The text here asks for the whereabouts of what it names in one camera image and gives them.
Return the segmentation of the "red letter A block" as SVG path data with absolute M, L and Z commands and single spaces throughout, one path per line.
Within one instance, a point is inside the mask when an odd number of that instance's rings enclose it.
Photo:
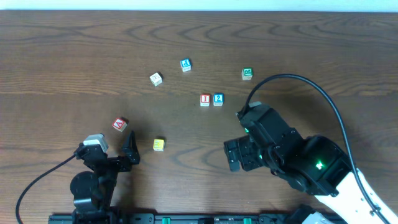
M 127 122 L 122 118 L 116 118 L 112 123 L 112 127 L 120 132 L 123 132 L 127 126 Z

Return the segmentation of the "blue number 2 block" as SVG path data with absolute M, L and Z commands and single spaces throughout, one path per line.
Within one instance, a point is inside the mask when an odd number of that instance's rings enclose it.
M 224 95 L 222 93 L 217 93 L 213 95 L 214 106 L 223 106 L 223 103 L 224 103 Z

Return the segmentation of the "red letter I block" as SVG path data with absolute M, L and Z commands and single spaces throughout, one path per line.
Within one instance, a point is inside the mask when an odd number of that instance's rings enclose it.
M 200 95 L 200 106 L 210 106 L 211 95 L 202 94 Z

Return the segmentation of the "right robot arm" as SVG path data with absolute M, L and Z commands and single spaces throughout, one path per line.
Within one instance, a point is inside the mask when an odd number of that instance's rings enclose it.
M 397 223 L 349 156 L 323 136 L 285 133 L 274 138 L 244 136 L 224 142 L 231 171 L 268 167 L 293 188 L 314 196 L 346 223 Z

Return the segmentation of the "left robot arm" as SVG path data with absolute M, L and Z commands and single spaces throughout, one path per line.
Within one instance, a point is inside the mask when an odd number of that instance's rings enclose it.
M 122 156 L 109 157 L 109 146 L 103 134 L 88 136 L 73 155 L 82 160 L 89 171 L 80 172 L 72 179 L 70 191 L 74 196 L 73 223 L 127 223 L 126 216 L 111 206 L 114 188 L 120 172 L 129 172 L 138 165 L 140 155 L 136 137 L 131 131 L 121 150 Z

